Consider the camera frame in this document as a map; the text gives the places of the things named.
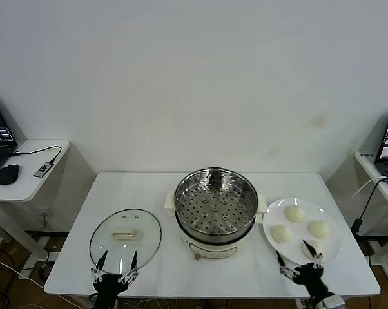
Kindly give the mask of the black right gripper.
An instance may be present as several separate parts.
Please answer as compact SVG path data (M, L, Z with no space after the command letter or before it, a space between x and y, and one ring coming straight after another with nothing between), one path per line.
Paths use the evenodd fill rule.
M312 299L325 299L329 297L331 292L322 282L324 274L322 266L323 254L319 244L313 240L303 240L302 252L312 263L301 265L293 270L286 266L282 256L276 251L280 273L284 277L293 280L294 283L303 285Z

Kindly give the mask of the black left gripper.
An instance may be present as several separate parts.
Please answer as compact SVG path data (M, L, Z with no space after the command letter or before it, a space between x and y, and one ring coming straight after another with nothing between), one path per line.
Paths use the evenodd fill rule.
M91 268L93 276L93 287L97 292L94 308L110 309L115 308L118 295L128 289L139 275L137 267L137 251L133 255L130 270L123 275L119 274L104 274L102 275L103 266L106 261L108 251L98 259L97 264Z

